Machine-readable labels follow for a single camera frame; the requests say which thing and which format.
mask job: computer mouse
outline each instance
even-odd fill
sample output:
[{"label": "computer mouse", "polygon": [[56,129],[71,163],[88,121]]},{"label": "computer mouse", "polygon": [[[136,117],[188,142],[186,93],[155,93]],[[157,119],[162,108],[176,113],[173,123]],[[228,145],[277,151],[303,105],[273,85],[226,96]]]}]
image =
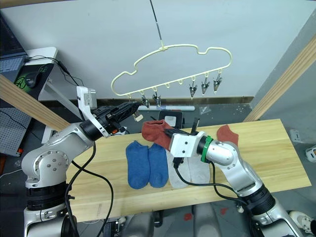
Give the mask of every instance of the computer mouse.
[{"label": "computer mouse", "polygon": [[29,88],[34,88],[37,85],[37,83],[40,81],[41,76],[42,76],[41,72],[29,73],[24,78],[25,84]]}]

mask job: wooden tabletop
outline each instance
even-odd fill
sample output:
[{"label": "wooden tabletop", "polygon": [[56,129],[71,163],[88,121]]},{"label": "wooden tabletop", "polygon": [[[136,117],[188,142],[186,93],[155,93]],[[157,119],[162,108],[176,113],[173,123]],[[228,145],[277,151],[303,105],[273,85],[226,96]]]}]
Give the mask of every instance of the wooden tabletop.
[{"label": "wooden tabletop", "polygon": [[[229,126],[234,133],[239,134],[238,147],[242,158],[254,168],[270,192],[311,185],[279,119],[234,123]],[[216,138],[219,127],[220,125],[199,127],[197,130],[205,131]],[[125,148],[134,140],[143,145],[152,144],[144,140],[141,134],[101,138],[96,141],[95,158],[87,167],[88,170],[107,177],[114,188],[114,204],[110,217],[221,200],[213,187],[188,186],[173,189],[169,181],[160,189],[152,188],[149,184],[140,190],[129,187]],[[83,165],[91,154],[92,148],[75,161]],[[76,171],[73,165],[69,167],[68,181]],[[216,182],[228,184],[219,169],[216,169]],[[225,195],[234,196],[224,188],[218,189]],[[71,195],[76,197],[71,201],[71,207],[79,222],[106,217],[111,192],[104,180],[82,172],[73,184]]]}]

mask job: metal clip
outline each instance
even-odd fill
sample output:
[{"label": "metal clip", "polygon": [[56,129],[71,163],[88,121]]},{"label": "metal clip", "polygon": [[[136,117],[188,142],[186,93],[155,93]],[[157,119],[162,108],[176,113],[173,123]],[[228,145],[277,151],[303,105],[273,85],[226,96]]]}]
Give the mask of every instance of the metal clip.
[{"label": "metal clip", "polygon": [[195,92],[197,91],[198,87],[197,87],[197,85],[194,86],[194,81],[192,83],[192,86],[190,84],[189,84],[189,86],[190,86],[191,99],[193,99],[193,96],[194,96]]},{"label": "metal clip", "polygon": [[218,86],[222,82],[222,77],[221,77],[221,71],[218,71],[217,79],[213,80],[214,81],[214,94],[216,94]]},{"label": "metal clip", "polygon": [[205,80],[204,80],[204,83],[202,82],[202,96],[204,96],[206,90],[208,89],[209,87],[209,81],[207,81],[207,76],[205,76]]},{"label": "metal clip", "polygon": [[146,96],[143,94],[143,97],[142,97],[142,103],[143,105],[145,105],[147,108],[149,108],[150,106],[150,103],[149,103],[149,100],[146,99]]},{"label": "metal clip", "polygon": [[153,95],[153,100],[156,102],[156,105],[158,106],[158,107],[160,107],[161,106],[161,95],[160,96],[158,96],[157,95],[157,91],[155,91],[155,94]]}]

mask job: hanging wire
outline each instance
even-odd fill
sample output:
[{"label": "hanging wire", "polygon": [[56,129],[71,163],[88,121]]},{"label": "hanging wire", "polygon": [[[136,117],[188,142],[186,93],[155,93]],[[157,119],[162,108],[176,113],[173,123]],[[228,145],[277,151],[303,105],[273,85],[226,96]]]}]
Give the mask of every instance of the hanging wire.
[{"label": "hanging wire", "polygon": [[150,5],[152,6],[152,10],[153,10],[154,18],[155,18],[155,21],[156,21],[156,25],[157,25],[157,30],[158,30],[159,38],[160,38],[160,40],[162,41],[161,33],[160,33],[158,21],[157,21],[157,17],[156,17],[155,10],[154,10],[154,6],[153,6],[153,2],[152,2],[152,0],[149,0],[149,1],[150,1]]}]

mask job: sock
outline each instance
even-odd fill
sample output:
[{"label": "sock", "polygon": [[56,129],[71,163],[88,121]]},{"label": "sock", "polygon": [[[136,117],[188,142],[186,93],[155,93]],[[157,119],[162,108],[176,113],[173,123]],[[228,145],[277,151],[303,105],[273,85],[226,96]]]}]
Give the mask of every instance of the sock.
[{"label": "sock", "polygon": [[233,133],[227,124],[217,130],[217,140],[220,142],[232,142],[238,146],[238,134]]},{"label": "sock", "polygon": [[169,151],[171,138],[164,133],[165,129],[172,127],[163,119],[147,121],[143,123],[142,136],[145,140],[154,142]]},{"label": "sock", "polygon": [[[183,183],[179,176],[177,175],[176,171],[173,168],[173,155],[166,151],[167,154],[167,162],[168,162],[168,173],[169,173],[169,181],[171,186],[174,189],[181,189],[187,186],[187,184]],[[181,176],[188,182],[190,182],[190,170],[189,170],[189,164],[188,164],[188,158],[183,159],[183,163],[179,165],[179,173]]]},{"label": "sock", "polygon": [[165,149],[153,143],[148,149],[148,159],[150,165],[149,183],[154,188],[162,188],[168,181],[168,165]]},{"label": "sock", "polygon": [[209,164],[201,161],[201,155],[188,158],[191,182],[195,184],[209,183],[211,177]]},{"label": "sock", "polygon": [[150,175],[148,146],[143,146],[134,141],[126,147],[126,157],[128,184],[134,189],[145,187]]}]

